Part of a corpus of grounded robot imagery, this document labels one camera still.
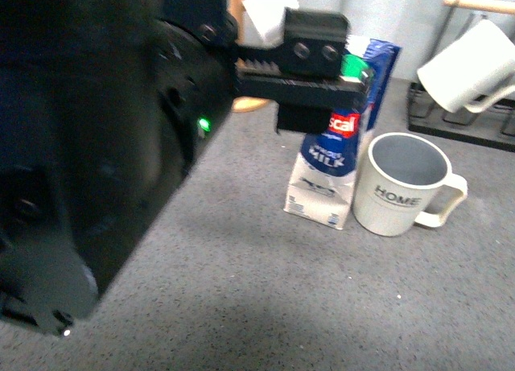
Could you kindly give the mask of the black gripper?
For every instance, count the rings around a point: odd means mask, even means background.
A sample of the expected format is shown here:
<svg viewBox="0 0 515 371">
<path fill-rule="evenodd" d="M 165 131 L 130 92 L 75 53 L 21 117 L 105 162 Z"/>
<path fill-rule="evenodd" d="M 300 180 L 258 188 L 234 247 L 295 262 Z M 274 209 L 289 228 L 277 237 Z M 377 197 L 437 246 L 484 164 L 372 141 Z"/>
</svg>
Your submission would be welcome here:
<svg viewBox="0 0 515 371">
<path fill-rule="evenodd" d="M 234 99 L 309 134 L 365 101 L 371 72 L 341 73 L 349 30 L 289 9 L 255 48 L 227 0 L 1 0 L 1 321 L 88 318 Z"/>
</svg>

